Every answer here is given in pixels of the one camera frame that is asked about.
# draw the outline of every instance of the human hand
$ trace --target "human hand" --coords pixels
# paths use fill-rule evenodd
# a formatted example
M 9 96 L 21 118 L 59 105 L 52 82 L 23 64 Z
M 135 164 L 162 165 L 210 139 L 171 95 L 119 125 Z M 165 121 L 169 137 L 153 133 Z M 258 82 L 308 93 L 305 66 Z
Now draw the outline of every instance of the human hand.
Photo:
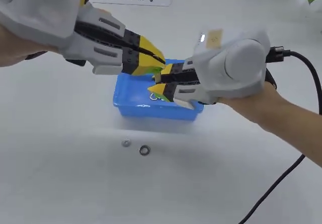
M 264 89 L 256 95 L 239 99 L 221 98 L 218 102 L 230 106 L 237 113 L 265 130 L 272 113 L 280 106 L 289 104 L 269 82 L 265 82 Z
M 57 52 L 58 50 L 53 46 L 22 39 L 0 25 L 0 67 L 14 65 L 25 60 L 28 55 L 40 51 Z

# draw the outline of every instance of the human arm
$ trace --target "human arm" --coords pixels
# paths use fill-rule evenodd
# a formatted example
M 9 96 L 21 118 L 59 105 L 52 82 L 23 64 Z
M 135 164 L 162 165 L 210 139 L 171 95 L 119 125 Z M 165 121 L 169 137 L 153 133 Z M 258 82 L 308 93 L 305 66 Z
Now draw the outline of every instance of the human arm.
M 14 65 L 40 51 L 56 52 L 56 49 L 21 39 L 0 25 L 0 67 Z
M 322 167 L 322 116 L 282 98 L 270 83 L 254 96 L 221 99 L 248 120 L 285 140 Z

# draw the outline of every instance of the wrist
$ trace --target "wrist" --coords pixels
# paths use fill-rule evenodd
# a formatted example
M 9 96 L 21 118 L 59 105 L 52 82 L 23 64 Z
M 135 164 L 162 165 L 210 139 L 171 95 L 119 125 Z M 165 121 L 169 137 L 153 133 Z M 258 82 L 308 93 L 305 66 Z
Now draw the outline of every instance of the wrist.
M 258 125 L 267 132 L 274 133 L 277 129 L 283 128 L 291 117 L 293 104 L 282 99 L 282 101 L 270 104 L 261 109 Z

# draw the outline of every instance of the metal washer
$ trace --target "metal washer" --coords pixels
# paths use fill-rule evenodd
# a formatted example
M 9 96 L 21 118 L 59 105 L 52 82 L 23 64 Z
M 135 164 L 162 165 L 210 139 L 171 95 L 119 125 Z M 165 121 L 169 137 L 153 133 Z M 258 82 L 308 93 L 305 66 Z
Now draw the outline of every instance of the metal washer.
M 139 153 L 142 155 L 142 156 L 147 156 L 149 155 L 151 152 L 151 148 L 148 146 L 148 145 L 143 145 L 140 147 L 139 149 Z

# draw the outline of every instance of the black cable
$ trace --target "black cable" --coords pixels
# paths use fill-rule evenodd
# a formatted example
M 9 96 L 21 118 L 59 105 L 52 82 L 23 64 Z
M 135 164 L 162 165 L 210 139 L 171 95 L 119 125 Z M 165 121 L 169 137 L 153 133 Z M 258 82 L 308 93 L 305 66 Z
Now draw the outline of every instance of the black cable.
M 312 65 L 312 63 L 303 55 L 290 51 L 290 50 L 285 50 L 283 51 L 283 57 L 287 56 L 294 56 L 301 61 L 304 62 L 304 64 L 308 67 L 310 70 L 315 87 L 316 87 L 316 93 L 317 93 L 317 100 L 318 100 L 318 113 L 319 115 L 322 115 L 322 88 L 321 88 L 321 83 L 318 78 L 318 74 Z M 244 224 L 248 219 L 254 214 L 254 212 L 257 210 L 257 208 L 263 203 L 263 201 L 272 193 L 272 191 L 285 179 L 286 176 L 288 176 L 299 164 L 305 159 L 305 155 L 301 155 L 298 160 L 290 167 L 288 168 L 275 182 L 274 184 L 265 192 L 265 194 L 256 202 L 254 207 L 250 210 L 250 212 L 242 219 L 239 224 Z

